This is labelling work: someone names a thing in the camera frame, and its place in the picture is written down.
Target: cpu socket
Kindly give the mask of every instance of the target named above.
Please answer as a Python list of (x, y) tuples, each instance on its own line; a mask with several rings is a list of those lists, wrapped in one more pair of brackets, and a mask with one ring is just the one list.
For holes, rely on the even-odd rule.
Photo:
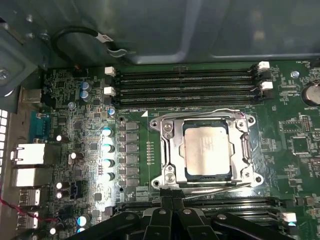
[(154, 118), (150, 127), (160, 133), (162, 171), (151, 185), (201, 193), (262, 184), (251, 158), (249, 131), (255, 124), (252, 115), (227, 108)]

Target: mounting screw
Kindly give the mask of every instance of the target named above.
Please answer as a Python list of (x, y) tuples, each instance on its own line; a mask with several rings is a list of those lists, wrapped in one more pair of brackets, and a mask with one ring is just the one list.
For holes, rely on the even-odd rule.
[(29, 32), (25, 35), (28, 39), (34, 39), (35, 38), (35, 34), (33, 32)]
[(166, 132), (171, 132), (172, 131), (172, 124), (167, 122), (166, 124), (164, 124), (163, 130)]
[(34, 18), (32, 17), (31, 14), (29, 14), (29, 15), (26, 16), (25, 20), (27, 20), (29, 23), (32, 23), (34, 21)]
[(220, 220), (226, 220), (226, 219), (227, 219), (227, 216), (226, 216), (226, 215), (223, 215), (223, 214), (219, 214), (217, 217), (218, 217), (218, 219), (220, 219)]
[(50, 40), (50, 36), (49, 36), (49, 34), (45, 31), (45, 32), (43, 32), (43, 33), (40, 33), (39, 34), (39, 37), (42, 39), (42, 40), (44, 40), (44, 41), (49, 41)]
[(6, 80), (9, 78), (9, 71), (5, 68), (0, 68), (0, 80)]
[(125, 217), (125, 219), (128, 220), (128, 221), (129, 221), (129, 220), (133, 220), (133, 219), (135, 219), (135, 216), (133, 216), (133, 215), (128, 215), (128, 216)]
[(290, 75), (293, 79), (297, 79), (300, 76), (300, 72), (292, 71)]
[(160, 211), (159, 211), (159, 214), (166, 214), (167, 212), (164, 210), (164, 209), (161, 209)]
[(191, 211), (190, 209), (185, 209), (185, 210), (183, 210), (183, 213), (184, 213), (184, 214), (191, 214), (192, 211)]
[(165, 175), (165, 180), (167, 183), (173, 183), (176, 180), (176, 176), (173, 173), (168, 173)]

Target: green circuit board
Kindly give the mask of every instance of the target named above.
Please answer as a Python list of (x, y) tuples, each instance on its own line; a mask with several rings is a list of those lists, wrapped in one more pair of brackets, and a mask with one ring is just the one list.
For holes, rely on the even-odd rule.
[[(182, 65), (150, 65), (115, 67), (122, 73), (147, 73), (188, 70), (240, 69), (253, 63), (204, 63)], [(150, 121), (167, 113), (209, 112), (221, 108), (239, 109), (253, 115), (257, 124), (250, 131), (250, 143), (255, 172), (264, 183), (249, 191), (222, 194), (225, 198), (278, 197), (295, 201), (286, 212), (297, 215), (298, 235), (301, 240), (320, 239), (320, 108), (308, 106), (301, 97), (303, 88), (320, 78), (320, 70), (310, 69), (308, 61), (270, 62), (273, 99), (258, 104), (227, 104), (219, 106), (145, 107), (119, 109), (110, 116), (104, 103), (103, 83), (108, 78), (104, 68), (88, 68), (75, 75), (69, 69), (52, 69), (44, 75), (56, 98), (56, 108), (50, 115), (49, 143), (58, 134), (67, 135), (70, 143), (62, 145), (61, 163), (54, 169), (54, 182), (85, 181), (83, 197), (70, 201), (55, 199), (51, 188), (51, 212), (72, 204), (72, 214), (92, 216), (91, 225), (110, 216), (107, 207), (117, 203), (148, 202), (159, 199), (159, 192), (150, 181), (161, 174), (161, 144), (159, 133), (150, 129)], [(293, 78), (292, 71), (299, 77)], [(80, 84), (91, 85), (91, 100), (80, 97)], [(73, 102), (75, 109), (69, 109)], [(110, 128), (113, 136), (106, 139), (103, 130)], [(104, 145), (115, 145), (114, 153), (106, 153)], [(68, 154), (78, 151), (85, 161), (68, 163)], [(124, 158), (131, 156), (132, 161)], [(107, 181), (104, 159), (115, 162), (114, 180)], [(61, 232), (63, 239), (76, 233), (74, 226)]]

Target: motherboard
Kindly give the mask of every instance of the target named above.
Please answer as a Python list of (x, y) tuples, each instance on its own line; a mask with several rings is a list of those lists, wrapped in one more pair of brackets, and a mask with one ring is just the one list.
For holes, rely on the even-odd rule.
[(160, 189), (176, 189), (208, 217), (225, 211), (320, 239), (319, 79), (310, 61), (43, 73), (55, 104), (32, 113), (28, 141), (60, 148), (42, 203), (59, 222), (46, 237), (142, 214)]

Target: white cable label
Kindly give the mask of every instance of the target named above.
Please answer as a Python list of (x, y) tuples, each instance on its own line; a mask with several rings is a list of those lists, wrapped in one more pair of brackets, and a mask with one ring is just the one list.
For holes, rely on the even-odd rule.
[(95, 37), (96, 39), (98, 39), (100, 42), (105, 43), (105, 42), (113, 42), (114, 40), (109, 37), (108, 35), (105, 34), (101, 34), (98, 32), (98, 36)]

